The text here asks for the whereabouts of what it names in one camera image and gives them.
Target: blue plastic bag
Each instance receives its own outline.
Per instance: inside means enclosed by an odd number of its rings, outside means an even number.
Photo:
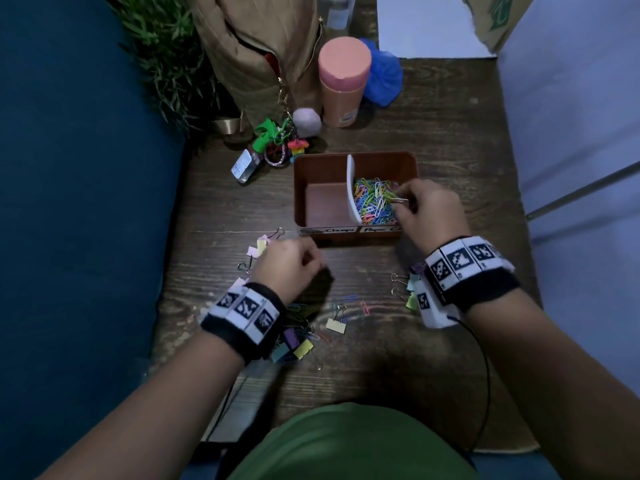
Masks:
[[[380,52],[372,40],[360,40],[371,51],[371,72],[364,88],[364,97],[382,107],[388,106],[402,90],[400,60],[390,52]]]

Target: green plant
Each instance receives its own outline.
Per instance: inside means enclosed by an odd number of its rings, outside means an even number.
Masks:
[[[220,102],[211,64],[183,0],[106,0],[129,44],[120,46],[140,64],[149,104],[190,134],[206,130]]]

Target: wood grain surface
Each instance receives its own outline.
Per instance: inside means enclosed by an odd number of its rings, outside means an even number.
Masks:
[[[354,27],[375,37],[375,6],[367,1],[359,1]],[[415,59],[402,65],[403,92],[391,106],[363,104],[354,126],[325,127],[314,152],[414,153],[420,176],[459,193],[473,232],[514,263],[524,290],[539,299],[495,60]],[[286,237],[296,236],[292,167],[265,166],[240,186],[230,173],[238,154],[212,137],[188,161],[159,305],[155,367],[196,330],[200,309],[241,276],[236,266],[256,238],[277,227]],[[460,326],[428,330],[417,312],[391,296],[390,273],[406,273],[405,244],[323,250],[331,278],[319,279],[303,297],[325,303],[316,327],[324,329],[330,316],[327,303],[345,295],[360,295],[371,315],[349,319],[356,313],[351,307],[344,336],[326,331],[330,343],[315,342],[312,357],[280,371],[276,424],[310,408],[357,399],[405,411],[462,448],[473,441],[486,401],[482,355]],[[256,405],[261,399],[256,394]],[[535,448],[493,372],[491,402],[479,449]]]

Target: black cable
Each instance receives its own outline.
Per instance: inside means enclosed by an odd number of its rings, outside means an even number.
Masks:
[[[486,368],[486,409],[484,411],[484,418],[482,419],[482,424],[480,425],[480,429],[478,430],[476,439],[471,444],[471,447],[468,449],[468,452],[472,453],[476,449],[476,446],[478,445],[478,442],[480,441],[480,438],[484,433],[484,428],[486,427],[487,421],[489,421],[489,409],[491,408],[491,375],[489,373],[489,359],[487,359],[486,357],[484,348],[480,343],[480,339],[478,339],[477,335],[474,333],[473,330],[471,330],[471,328],[466,323],[462,322],[462,320],[458,320],[457,318],[453,318],[448,315],[447,315],[447,318],[454,322],[460,323],[460,325],[462,325],[462,327],[467,329],[467,331],[473,336],[473,338],[476,339],[476,342],[478,343],[478,347],[480,347],[480,352],[482,352],[482,357],[484,358],[484,367]]]
[[[231,386],[229,388],[229,390],[227,391],[227,395],[225,396],[225,400],[222,402],[222,407],[220,408],[220,414],[218,415],[218,418],[216,419],[216,422],[214,423],[213,428],[211,428],[211,431],[207,435],[207,439],[205,440],[205,443],[209,442],[209,439],[212,436],[213,432],[216,430],[216,428],[220,424],[220,421],[222,420],[222,416],[225,415],[225,413],[226,413],[225,408],[227,407],[227,403],[229,402],[229,397],[231,397],[231,391],[233,390],[233,388],[234,387]]]

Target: metal rod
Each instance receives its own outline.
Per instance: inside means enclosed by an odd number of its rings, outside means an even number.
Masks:
[[[592,182],[588,185],[585,185],[578,190],[575,190],[564,197],[560,197],[553,202],[550,202],[539,209],[535,209],[533,212],[528,213],[525,218],[528,221],[532,221],[533,219],[537,219],[542,217],[553,210],[560,209],[560,207],[564,207],[565,205],[575,202],[576,200],[580,200],[582,197],[586,197],[598,190],[603,189],[604,187],[608,187],[609,185],[615,184],[620,180],[624,180],[625,178],[631,177],[640,171],[640,162],[632,163],[629,166],[624,167],[618,171],[613,172],[611,175],[607,175],[606,177],[602,177],[595,182]]]

